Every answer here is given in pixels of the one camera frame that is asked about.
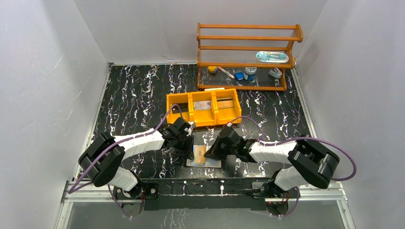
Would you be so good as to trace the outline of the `beige leather card holder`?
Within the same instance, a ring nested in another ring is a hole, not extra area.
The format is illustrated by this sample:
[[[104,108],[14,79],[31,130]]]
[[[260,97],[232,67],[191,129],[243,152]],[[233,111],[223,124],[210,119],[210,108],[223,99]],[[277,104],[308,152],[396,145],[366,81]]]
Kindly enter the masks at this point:
[[[208,167],[208,168],[220,168],[222,165],[221,160],[205,157],[204,154],[210,149],[210,146],[193,146],[194,159],[187,159],[187,167]]]

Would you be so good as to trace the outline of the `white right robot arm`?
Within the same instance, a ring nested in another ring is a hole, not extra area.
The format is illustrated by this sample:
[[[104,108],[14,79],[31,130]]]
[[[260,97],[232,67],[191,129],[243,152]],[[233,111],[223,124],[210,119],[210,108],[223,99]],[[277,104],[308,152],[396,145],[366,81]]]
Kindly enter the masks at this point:
[[[243,162],[289,164],[289,168],[277,171],[261,188],[276,198],[302,185],[326,189],[340,162],[334,152],[305,135],[284,143],[264,142],[244,139],[231,127],[223,129],[204,154],[206,158],[216,160],[225,160],[228,155],[234,155]]]

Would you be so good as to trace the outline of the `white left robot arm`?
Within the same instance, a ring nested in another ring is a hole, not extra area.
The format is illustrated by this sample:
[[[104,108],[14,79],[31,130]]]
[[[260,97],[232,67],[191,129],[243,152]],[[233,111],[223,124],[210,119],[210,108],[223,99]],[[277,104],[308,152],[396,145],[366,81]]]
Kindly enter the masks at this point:
[[[94,186],[113,185],[130,198],[142,194],[142,181],[131,170],[122,168],[125,159],[161,149],[173,148],[180,156],[193,159],[194,122],[179,117],[172,124],[161,124],[143,133],[113,137],[100,134],[81,154],[78,163]]]

